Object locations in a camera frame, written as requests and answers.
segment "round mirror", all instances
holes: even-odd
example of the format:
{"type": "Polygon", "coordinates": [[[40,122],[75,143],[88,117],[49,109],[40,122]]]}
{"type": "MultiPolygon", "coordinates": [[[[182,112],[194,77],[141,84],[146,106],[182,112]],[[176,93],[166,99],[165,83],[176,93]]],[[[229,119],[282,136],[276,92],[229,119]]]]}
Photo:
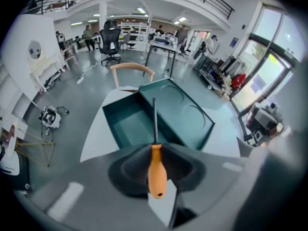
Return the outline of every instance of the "round mirror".
{"type": "Polygon", "coordinates": [[[42,47],[39,42],[31,41],[29,44],[29,54],[32,59],[38,59],[41,55],[42,47]]]}

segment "window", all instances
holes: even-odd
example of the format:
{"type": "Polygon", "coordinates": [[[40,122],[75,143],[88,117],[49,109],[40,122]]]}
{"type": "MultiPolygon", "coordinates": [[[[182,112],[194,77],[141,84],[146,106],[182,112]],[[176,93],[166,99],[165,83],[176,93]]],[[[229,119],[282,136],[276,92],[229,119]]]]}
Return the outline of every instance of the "window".
{"type": "Polygon", "coordinates": [[[274,43],[288,51],[298,61],[302,61],[306,47],[291,17],[287,15],[283,17],[281,28],[274,43]]]}
{"type": "Polygon", "coordinates": [[[284,69],[285,66],[274,55],[269,54],[256,75],[233,97],[237,109],[241,112],[252,105],[272,86],[284,69]]]}
{"type": "Polygon", "coordinates": [[[246,75],[249,75],[254,70],[257,63],[264,56],[265,51],[266,47],[264,45],[253,40],[249,40],[246,43],[244,50],[241,52],[239,57],[239,59],[242,59],[247,65],[246,75]]]}
{"type": "Polygon", "coordinates": [[[263,7],[253,33],[271,41],[277,30],[281,15],[280,11],[263,7]]]}

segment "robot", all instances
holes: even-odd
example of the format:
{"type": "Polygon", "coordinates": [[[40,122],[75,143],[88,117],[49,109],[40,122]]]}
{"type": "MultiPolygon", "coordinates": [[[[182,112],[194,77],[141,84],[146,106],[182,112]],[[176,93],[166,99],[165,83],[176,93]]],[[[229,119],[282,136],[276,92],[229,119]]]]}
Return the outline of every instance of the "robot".
{"type": "Polygon", "coordinates": [[[62,107],[54,108],[52,106],[44,107],[43,111],[40,113],[39,120],[42,122],[42,125],[47,127],[46,135],[49,135],[51,131],[56,128],[59,128],[61,115],[68,115],[69,111],[62,107]]]}

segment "column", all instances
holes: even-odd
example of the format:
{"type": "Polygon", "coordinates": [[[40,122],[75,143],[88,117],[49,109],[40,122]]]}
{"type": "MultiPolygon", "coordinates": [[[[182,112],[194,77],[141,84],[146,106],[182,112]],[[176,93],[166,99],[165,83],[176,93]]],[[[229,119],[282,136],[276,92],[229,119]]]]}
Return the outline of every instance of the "column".
{"type": "Polygon", "coordinates": [[[100,31],[104,29],[104,24],[107,21],[107,3],[100,2],[100,31]]]}

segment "person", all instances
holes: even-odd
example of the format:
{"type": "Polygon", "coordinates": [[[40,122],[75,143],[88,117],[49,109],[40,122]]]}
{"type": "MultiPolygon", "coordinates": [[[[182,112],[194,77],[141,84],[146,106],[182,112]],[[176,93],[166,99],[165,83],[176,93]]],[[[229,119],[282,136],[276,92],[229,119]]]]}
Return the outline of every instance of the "person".
{"type": "Polygon", "coordinates": [[[90,26],[89,25],[87,25],[86,26],[86,30],[83,31],[82,37],[85,39],[85,42],[86,42],[86,45],[87,45],[89,51],[91,50],[90,49],[90,45],[95,50],[94,42],[92,40],[92,32],[90,31],[90,26]]]}
{"type": "Polygon", "coordinates": [[[187,38],[186,26],[183,25],[182,28],[177,31],[175,37],[178,38],[178,46],[181,46],[182,44],[186,43],[186,38],[187,38]]]}
{"type": "Polygon", "coordinates": [[[160,33],[160,35],[164,34],[164,31],[162,30],[163,26],[159,25],[158,29],[155,31],[155,33],[160,33]]]}
{"type": "Polygon", "coordinates": [[[196,60],[199,56],[200,56],[200,54],[202,54],[204,51],[205,51],[205,46],[206,46],[206,44],[205,44],[205,42],[203,41],[202,42],[202,44],[200,45],[200,47],[199,47],[199,50],[195,53],[195,55],[193,56],[193,59],[194,60],[196,60]]]}
{"type": "Polygon", "coordinates": [[[62,33],[59,33],[59,31],[56,31],[56,37],[57,37],[57,41],[59,44],[59,47],[61,50],[65,50],[65,45],[64,45],[64,41],[65,41],[65,37],[62,33]]]}
{"type": "Polygon", "coordinates": [[[201,57],[197,61],[197,63],[194,66],[194,69],[200,70],[203,66],[204,61],[206,60],[206,57],[208,56],[208,53],[213,55],[213,48],[214,48],[214,42],[217,41],[217,36],[213,35],[211,38],[207,39],[205,41],[205,51],[203,54],[201,54],[201,57]]]}

